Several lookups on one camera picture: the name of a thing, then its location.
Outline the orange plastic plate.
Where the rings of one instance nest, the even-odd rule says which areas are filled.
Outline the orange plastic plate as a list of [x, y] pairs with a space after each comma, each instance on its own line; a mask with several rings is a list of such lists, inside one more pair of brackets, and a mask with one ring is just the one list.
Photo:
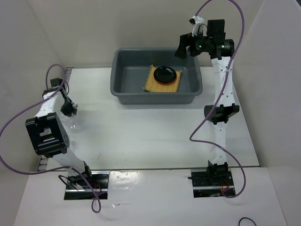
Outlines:
[[169, 85], [174, 84], [174, 83], [176, 82], [176, 80], [173, 80], [173, 81], [171, 81], [171, 82], [161, 82], [161, 81], [155, 80], [155, 82], [156, 82], [157, 84], [160, 84], [160, 85], [169, 86]]

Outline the black plate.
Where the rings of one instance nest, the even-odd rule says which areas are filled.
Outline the black plate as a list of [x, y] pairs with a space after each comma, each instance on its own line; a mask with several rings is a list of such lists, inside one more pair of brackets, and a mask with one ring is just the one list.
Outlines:
[[176, 80], [177, 74], [176, 71], [168, 66], [160, 66], [155, 69], [153, 73], [154, 79], [161, 82], [171, 82]]

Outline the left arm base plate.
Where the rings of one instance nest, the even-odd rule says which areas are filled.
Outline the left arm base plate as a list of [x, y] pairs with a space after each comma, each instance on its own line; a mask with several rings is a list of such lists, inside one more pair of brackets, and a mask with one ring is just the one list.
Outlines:
[[[90, 184], [100, 200], [108, 198], [109, 175], [109, 171], [92, 171], [92, 182]], [[59, 177], [65, 183], [64, 200], [92, 200], [95, 197], [84, 181], [82, 181], [82, 186], [70, 183], [65, 176], [59, 175]]]

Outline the clear plastic cup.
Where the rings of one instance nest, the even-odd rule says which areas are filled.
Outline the clear plastic cup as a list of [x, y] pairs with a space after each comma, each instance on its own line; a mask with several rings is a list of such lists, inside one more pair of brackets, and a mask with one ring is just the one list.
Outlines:
[[66, 116], [63, 113], [60, 113], [59, 119], [65, 128], [75, 129], [78, 125], [77, 117], [74, 114], [71, 114], [71, 116]]

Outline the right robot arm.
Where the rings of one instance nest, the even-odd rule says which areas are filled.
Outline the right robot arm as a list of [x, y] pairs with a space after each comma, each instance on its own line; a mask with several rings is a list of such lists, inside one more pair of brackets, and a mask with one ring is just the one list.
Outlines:
[[232, 39], [226, 39], [223, 19], [209, 20], [207, 31], [200, 31], [204, 19], [193, 16], [190, 23], [194, 26], [191, 33], [180, 36], [179, 47], [175, 56], [186, 59], [187, 56], [196, 57], [203, 52], [209, 54], [214, 68], [215, 96], [213, 105], [204, 108], [205, 121], [210, 126], [214, 146], [210, 152], [206, 176], [198, 179], [212, 186], [221, 184], [228, 175], [229, 168], [225, 147], [225, 132], [229, 118], [239, 112], [232, 85], [232, 67], [235, 53], [235, 44]]

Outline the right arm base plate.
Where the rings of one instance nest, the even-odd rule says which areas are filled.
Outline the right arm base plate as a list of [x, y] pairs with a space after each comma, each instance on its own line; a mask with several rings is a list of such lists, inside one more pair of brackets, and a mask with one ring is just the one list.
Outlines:
[[210, 179], [205, 169], [194, 169], [188, 180], [192, 182], [194, 198], [221, 197], [223, 192], [226, 196], [236, 194], [231, 171], [221, 178]]

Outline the bamboo mat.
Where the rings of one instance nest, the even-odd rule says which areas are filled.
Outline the bamboo mat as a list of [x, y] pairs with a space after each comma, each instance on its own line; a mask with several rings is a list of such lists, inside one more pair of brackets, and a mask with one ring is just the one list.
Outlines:
[[154, 65], [150, 66], [150, 71], [143, 89], [148, 92], [177, 92], [181, 80], [182, 70], [175, 71], [176, 78], [174, 81], [169, 84], [163, 84], [162, 82], [156, 81], [154, 77], [154, 72], [158, 68], [159, 67], [155, 67]]

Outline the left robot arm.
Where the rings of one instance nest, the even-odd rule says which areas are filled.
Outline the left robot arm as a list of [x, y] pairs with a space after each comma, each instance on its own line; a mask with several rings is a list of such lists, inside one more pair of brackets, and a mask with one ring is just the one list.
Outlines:
[[72, 186], [89, 188], [94, 177], [88, 165], [71, 150], [71, 142], [66, 127], [72, 124], [78, 105], [69, 97], [63, 85], [56, 92], [62, 79], [50, 81], [51, 88], [43, 92], [45, 101], [38, 113], [25, 121], [32, 146], [37, 155], [54, 159], [62, 167], [67, 167], [67, 180]]

